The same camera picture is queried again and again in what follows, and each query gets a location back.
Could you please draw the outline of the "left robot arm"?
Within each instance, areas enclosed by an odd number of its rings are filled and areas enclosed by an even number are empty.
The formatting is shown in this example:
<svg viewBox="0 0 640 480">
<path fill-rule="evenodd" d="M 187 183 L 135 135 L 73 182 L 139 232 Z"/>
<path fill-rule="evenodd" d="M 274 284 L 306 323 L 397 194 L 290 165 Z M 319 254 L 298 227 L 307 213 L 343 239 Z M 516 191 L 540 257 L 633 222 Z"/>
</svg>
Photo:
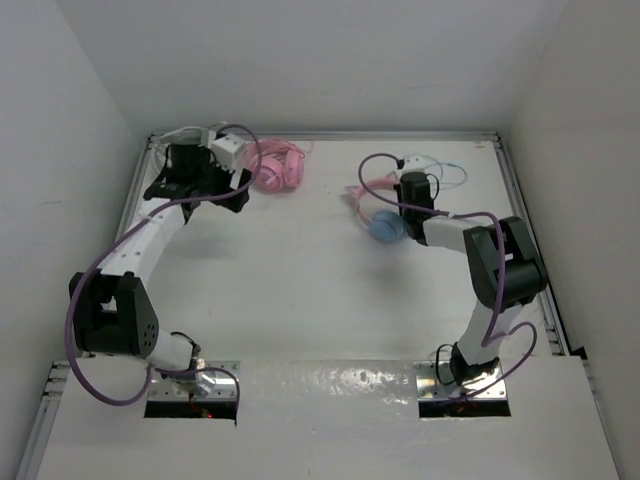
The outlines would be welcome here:
<svg viewBox="0 0 640 480">
<path fill-rule="evenodd" d="M 203 202 L 240 212 L 252 173 L 245 143 L 227 134 L 201 145 L 167 146 L 158 176 L 144 191 L 133 224 L 69 283 L 65 349 L 141 360 L 185 389 L 204 376 L 196 342 L 161 329 L 146 286 L 165 248 Z"/>
</svg>

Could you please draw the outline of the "blue pink cat-ear headphones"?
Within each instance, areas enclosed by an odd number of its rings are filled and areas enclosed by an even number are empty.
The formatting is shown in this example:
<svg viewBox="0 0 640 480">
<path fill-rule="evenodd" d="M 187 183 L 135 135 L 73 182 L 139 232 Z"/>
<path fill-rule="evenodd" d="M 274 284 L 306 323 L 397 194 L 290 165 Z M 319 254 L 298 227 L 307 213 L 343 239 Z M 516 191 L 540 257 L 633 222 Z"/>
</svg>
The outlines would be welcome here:
<svg viewBox="0 0 640 480">
<path fill-rule="evenodd" d="M 398 213 L 391 210 L 378 210 L 369 215 L 362 209 L 361 200 L 370 191 L 395 191 L 398 184 L 398 176 L 392 171 L 383 177 L 368 181 L 366 187 L 362 185 L 345 187 L 344 198 L 353 208 L 355 218 L 380 243 L 388 244 L 401 239 L 406 233 L 405 222 Z"/>
</svg>

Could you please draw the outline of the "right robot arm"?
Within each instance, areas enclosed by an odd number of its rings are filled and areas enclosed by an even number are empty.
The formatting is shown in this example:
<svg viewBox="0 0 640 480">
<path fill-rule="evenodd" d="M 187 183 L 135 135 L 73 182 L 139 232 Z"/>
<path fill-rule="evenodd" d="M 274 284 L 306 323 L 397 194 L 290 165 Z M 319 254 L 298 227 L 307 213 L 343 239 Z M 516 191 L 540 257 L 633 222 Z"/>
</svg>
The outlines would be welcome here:
<svg viewBox="0 0 640 480">
<path fill-rule="evenodd" d="M 501 342 L 520 309 L 546 289 L 546 268 L 520 217 L 437 211 L 423 172 L 401 174 L 395 190 L 413 240 L 466 257 L 476 304 L 449 360 L 453 382 L 463 385 L 496 367 Z"/>
</svg>

